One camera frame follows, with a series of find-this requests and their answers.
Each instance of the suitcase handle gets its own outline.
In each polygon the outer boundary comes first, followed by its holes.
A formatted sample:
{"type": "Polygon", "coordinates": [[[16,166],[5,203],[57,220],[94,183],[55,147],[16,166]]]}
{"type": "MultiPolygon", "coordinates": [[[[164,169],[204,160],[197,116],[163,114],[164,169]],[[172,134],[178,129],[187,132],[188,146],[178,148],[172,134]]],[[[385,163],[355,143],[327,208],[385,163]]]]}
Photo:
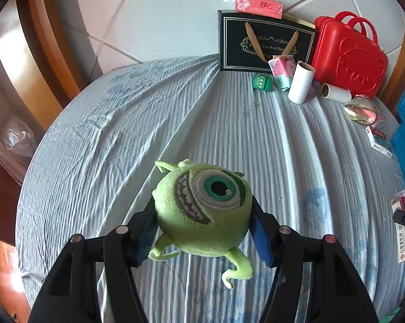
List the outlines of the suitcase handle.
{"type": "MultiPolygon", "coordinates": [[[[339,21],[340,23],[343,22],[343,19],[345,19],[346,17],[358,17],[355,13],[350,12],[348,10],[344,10],[342,12],[339,12],[336,14],[336,16],[334,17],[334,19],[336,21],[339,21]]],[[[361,34],[363,34],[365,37],[367,37],[367,30],[365,29],[365,26],[363,24],[363,22],[360,22],[360,27],[361,27],[361,34]]]]}
{"type": "Polygon", "coordinates": [[[376,30],[374,29],[374,26],[372,23],[370,23],[367,19],[363,18],[363,17],[354,17],[352,18],[348,23],[347,26],[351,29],[354,29],[354,26],[359,23],[359,22],[364,22],[367,23],[370,26],[371,32],[373,34],[373,44],[375,44],[376,46],[379,47],[378,44],[378,35],[376,34],[376,30]]]}

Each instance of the reddish brown floor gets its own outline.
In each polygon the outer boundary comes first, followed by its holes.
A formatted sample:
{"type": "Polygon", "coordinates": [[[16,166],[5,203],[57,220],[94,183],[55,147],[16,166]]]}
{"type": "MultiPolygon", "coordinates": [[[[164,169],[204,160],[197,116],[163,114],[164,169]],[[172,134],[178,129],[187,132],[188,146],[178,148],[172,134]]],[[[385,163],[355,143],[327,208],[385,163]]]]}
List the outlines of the reddish brown floor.
{"type": "Polygon", "coordinates": [[[18,265],[16,248],[0,241],[0,302],[16,322],[27,323],[30,307],[18,265]]]}

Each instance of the red suitcase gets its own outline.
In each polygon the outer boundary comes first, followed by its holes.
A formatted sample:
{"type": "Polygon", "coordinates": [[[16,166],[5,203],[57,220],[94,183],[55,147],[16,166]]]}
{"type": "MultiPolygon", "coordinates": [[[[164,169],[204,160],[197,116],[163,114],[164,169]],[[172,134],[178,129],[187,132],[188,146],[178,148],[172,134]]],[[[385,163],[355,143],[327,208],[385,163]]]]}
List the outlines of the red suitcase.
{"type": "Polygon", "coordinates": [[[375,97],[383,82],[388,58],[378,45],[373,25],[348,11],[340,12],[334,18],[318,17],[315,25],[319,31],[312,59],[315,79],[321,84],[348,89],[353,96],[375,97]],[[353,18],[344,24],[342,20],[346,16],[353,18]],[[370,26],[373,40],[367,38],[363,22],[370,26]],[[357,23],[361,32],[354,29],[357,23]]]}

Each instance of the standing white roll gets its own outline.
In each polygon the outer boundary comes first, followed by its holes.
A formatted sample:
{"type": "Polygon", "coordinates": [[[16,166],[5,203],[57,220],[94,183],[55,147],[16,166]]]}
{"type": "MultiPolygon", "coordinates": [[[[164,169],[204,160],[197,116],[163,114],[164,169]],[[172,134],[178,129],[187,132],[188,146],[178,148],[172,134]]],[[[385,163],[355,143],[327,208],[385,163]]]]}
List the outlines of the standing white roll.
{"type": "Polygon", "coordinates": [[[350,91],[330,84],[322,85],[322,96],[340,103],[348,103],[352,99],[350,91]]]}
{"type": "Polygon", "coordinates": [[[291,102],[296,104],[304,103],[314,75],[315,68],[307,63],[298,62],[288,93],[288,98],[291,102]]]}

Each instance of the green plush toy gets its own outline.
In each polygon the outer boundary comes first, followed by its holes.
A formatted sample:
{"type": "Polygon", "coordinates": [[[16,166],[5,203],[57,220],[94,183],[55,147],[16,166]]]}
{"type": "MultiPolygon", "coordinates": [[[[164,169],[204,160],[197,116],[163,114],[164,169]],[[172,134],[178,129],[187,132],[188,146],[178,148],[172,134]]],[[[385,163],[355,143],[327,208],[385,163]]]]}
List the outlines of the green plush toy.
{"type": "Polygon", "coordinates": [[[165,261],[179,254],[162,252],[174,244],[194,255],[226,256],[236,267],[222,274],[223,283],[233,288],[230,278],[249,279],[253,267],[238,249],[247,234],[252,191],[242,173],[189,159],[178,165],[156,162],[161,172],[171,171],[153,191],[162,235],[149,257],[165,261]]]}

